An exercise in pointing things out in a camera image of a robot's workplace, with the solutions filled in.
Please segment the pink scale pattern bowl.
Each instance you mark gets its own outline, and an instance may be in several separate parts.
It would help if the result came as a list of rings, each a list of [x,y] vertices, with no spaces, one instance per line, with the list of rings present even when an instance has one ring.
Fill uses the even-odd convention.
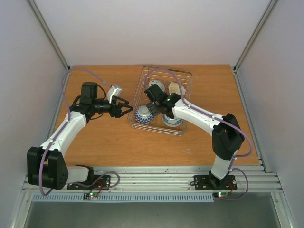
[[[165,91],[165,85],[159,80],[150,80],[148,87],[151,87],[152,85],[157,85],[163,92]]]

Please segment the red patterned bowl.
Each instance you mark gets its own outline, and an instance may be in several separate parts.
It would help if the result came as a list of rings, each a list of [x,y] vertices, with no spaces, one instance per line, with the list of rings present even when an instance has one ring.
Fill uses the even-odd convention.
[[[145,105],[141,105],[136,109],[134,118],[139,124],[150,124],[154,120],[154,116]]]

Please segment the yellow sun bowl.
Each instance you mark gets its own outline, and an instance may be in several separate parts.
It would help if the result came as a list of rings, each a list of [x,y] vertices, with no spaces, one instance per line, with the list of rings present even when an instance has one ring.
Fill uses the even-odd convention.
[[[185,95],[185,88],[183,86],[180,86],[178,85],[178,83],[175,83],[175,82],[171,82],[169,84],[169,94],[178,94],[180,96],[184,96]]]

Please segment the blue floral bowl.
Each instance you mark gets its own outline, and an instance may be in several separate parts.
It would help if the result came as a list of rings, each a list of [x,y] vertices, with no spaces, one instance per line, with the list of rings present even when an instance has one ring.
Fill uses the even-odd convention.
[[[173,118],[170,119],[167,115],[162,115],[162,121],[163,123],[168,127],[178,127],[182,124],[183,120],[181,118]]]

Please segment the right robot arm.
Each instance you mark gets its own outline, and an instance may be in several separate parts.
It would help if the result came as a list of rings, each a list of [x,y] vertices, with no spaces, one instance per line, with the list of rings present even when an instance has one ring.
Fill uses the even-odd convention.
[[[233,157],[240,149],[244,136],[239,131],[239,124],[232,114],[225,116],[213,114],[191,104],[179,94],[168,95],[158,85],[145,89],[150,102],[148,108],[152,114],[165,114],[170,119],[180,118],[207,132],[212,138],[212,149],[216,155],[211,171],[206,180],[213,190],[226,184]]]

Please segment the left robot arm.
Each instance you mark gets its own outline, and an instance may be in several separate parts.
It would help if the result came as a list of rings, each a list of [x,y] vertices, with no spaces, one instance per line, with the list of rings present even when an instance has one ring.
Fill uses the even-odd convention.
[[[79,184],[84,189],[94,187],[96,178],[92,167],[66,165],[65,154],[70,144],[96,114],[108,113],[111,117],[120,118],[133,110],[127,100],[119,97],[120,86],[110,86],[103,98],[98,98],[99,88],[97,83],[83,83],[81,94],[68,107],[61,125],[39,147],[28,150],[27,178],[30,185],[54,190],[61,190],[69,184]]]

